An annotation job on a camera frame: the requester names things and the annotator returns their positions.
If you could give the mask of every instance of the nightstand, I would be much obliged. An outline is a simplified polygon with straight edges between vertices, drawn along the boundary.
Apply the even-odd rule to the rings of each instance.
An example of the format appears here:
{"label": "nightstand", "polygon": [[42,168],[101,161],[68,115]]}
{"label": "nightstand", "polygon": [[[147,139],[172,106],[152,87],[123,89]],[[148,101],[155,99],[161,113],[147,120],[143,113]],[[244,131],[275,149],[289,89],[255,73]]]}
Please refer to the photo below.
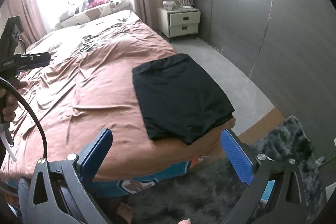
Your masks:
{"label": "nightstand", "polygon": [[198,33],[198,23],[201,12],[198,9],[178,9],[168,11],[164,8],[157,9],[159,15],[159,29],[169,38],[185,34]]}

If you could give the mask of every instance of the light blue object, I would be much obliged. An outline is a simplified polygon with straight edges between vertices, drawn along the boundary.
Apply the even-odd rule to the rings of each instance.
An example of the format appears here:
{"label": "light blue object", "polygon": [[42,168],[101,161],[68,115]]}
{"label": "light blue object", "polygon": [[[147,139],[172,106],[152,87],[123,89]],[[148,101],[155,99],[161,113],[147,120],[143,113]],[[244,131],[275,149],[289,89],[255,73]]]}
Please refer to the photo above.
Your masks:
{"label": "light blue object", "polygon": [[254,178],[251,161],[227,130],[222,132],[220,141],[240,181],[250,185]]}
{"label": "light blue object", "polygon": [[272,193],[272,190],[273,190],[273,186],[274,186],[274,183],[275,183],[275,180],[270,180],[267,185],[266,185],[266,188],[265,188],[265,191],[261,197],[261,201],[264,202],[264,203],[267,203],[271,193]]}

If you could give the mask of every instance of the gray floor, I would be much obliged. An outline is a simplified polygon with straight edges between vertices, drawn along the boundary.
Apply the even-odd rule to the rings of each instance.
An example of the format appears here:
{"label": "gray floor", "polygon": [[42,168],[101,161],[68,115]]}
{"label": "gray floor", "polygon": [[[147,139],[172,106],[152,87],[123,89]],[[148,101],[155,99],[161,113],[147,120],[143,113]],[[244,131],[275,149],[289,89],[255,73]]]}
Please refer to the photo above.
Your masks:
{"label": "gray floor", "polygon": [[203,40],[179,37],[171,43],[178,52],[190,55],[224,90],[236,110],[233,131],[237,135],[273,109],[274,105],[243,72]]}

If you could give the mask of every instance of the fluffy carpet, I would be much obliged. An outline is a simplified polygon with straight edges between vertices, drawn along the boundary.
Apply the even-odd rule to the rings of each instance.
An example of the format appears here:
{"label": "fluffy carpet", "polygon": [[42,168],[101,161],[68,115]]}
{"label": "fluffy carpet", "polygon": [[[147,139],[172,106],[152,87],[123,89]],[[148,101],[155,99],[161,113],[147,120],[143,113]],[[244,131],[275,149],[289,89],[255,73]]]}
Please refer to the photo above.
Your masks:
{"label": "fluffy carpet", "polygon": [[[324,204],[319,172],[299,121],[291,116],[255,143],[253,149],[274,160],[293,158],[301,171],[311,221]],[[192,224],[221,223],[235,206],[246,184],[241,183],[227,158],[204,165],[196,172],[160,182],[129,196],[132,224],[172,224],[190,218]],[[260,203],[254,217],[262,212]]]}

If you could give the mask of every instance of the finger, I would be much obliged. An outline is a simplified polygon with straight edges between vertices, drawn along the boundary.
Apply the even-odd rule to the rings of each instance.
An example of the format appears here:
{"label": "finger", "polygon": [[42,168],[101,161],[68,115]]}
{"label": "finger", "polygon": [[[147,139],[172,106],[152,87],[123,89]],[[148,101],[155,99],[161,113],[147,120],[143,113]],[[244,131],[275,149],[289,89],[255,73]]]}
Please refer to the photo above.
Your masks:
{"label": "finger", "polygon": [[19,85],[17,86],[18,89],[23,89],[26,86],[28,86],[28,82],[27,81],[20,81]]}
{"label": "finger", "polygon": [[12,122],[15,119],[15,113],[8,115],[8,116],[4,116],[4,119],[6,122]]}
{"label": "finger", "polygon": [[17,104],[17,99],[13,95],[7,97],[7,105]]}
{"label": "finger", "polygon": [[4,97],[6,95],[6,90],[5,89],[2,89],[0,88],[0,98]]}
{"label": "finger", "polygon": [[16,104],[11,104],[11,105],[7,105],[3,110],[2,113],[4,116],[9,116],[11,114],[14,113],[14,111],[17,109],[18,107],[18,103],[16,102]]}

